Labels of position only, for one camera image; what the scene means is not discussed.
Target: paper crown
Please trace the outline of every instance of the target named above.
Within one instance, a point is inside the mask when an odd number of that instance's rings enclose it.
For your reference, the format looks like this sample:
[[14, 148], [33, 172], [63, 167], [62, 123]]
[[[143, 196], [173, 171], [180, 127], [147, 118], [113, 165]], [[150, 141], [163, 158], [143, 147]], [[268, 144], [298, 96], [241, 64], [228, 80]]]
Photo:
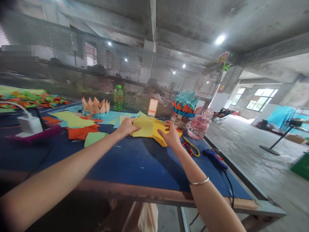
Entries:
[[173, 110], [175, 113], [180, 114], [187, 118], [195, 117], [195, 113], [201, 108], [197, 108], [200, 97], [195, 98], [195, 92], [189, 94], [189, 90], [180, 92], [173, 101]]
[[89, 101], [87, 102], [85, 98], [83, 97], [81, 99], [81, 102], [83, 103], [83, 109], [84, 112], [89, 113], [97, 113], [97, 114], [106, 114], [109, 112], [110, 102], [103, 101], [100, 103], [96, 97], [94, 97], [94, 100], [92, 101], [91, 98], [89, 98]]

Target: blue glue gun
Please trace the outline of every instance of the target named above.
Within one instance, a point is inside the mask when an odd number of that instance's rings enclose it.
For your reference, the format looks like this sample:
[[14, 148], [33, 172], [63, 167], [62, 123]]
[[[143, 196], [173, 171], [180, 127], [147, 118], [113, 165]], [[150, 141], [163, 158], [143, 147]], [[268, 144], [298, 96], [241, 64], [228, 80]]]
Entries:
[[229, 168], [218, 158], [217, 154], [214, 151], [210, 149], [203, 150], [203, 155], [207, 156], [216, 168], [222, 171], [226, 171]]

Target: person reclining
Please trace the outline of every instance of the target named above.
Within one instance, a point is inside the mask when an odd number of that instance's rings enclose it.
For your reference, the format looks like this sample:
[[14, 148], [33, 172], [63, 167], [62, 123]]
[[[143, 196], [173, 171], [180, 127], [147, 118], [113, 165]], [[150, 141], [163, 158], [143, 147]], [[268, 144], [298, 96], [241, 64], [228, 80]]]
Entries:
[[235, 111], [231, 111], [229, 109], [225, 109], [224, 107], [221, 108], [220, 112], [214, 112], [212, 119], [218, 117], [218, 118], [224, 118], [225, 116], [234, 113]]

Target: silver bracelet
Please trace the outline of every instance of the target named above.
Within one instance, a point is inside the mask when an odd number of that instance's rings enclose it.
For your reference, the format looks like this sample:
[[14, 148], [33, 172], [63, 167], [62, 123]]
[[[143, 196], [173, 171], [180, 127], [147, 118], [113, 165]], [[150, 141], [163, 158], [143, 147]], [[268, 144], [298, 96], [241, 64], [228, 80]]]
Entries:
[[209, 177], [207, 177], [205, 180], [203, 180], [202, 182], [198, 182], [198, 183], [190, 183], [191, 185], [201, 185], [206, 183], [209, 180]]

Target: green plastic bottle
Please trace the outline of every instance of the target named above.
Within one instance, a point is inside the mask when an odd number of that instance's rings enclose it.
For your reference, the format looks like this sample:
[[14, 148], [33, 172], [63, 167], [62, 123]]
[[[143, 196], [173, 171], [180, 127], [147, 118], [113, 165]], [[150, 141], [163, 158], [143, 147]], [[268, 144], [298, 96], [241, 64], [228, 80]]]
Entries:
[[121, 85], [117, 85], [117, 88], [114, 92], [114, 110], [115, 111], [122, 111], [122, 98], [123, 98], [123, 91], [121, 89]]

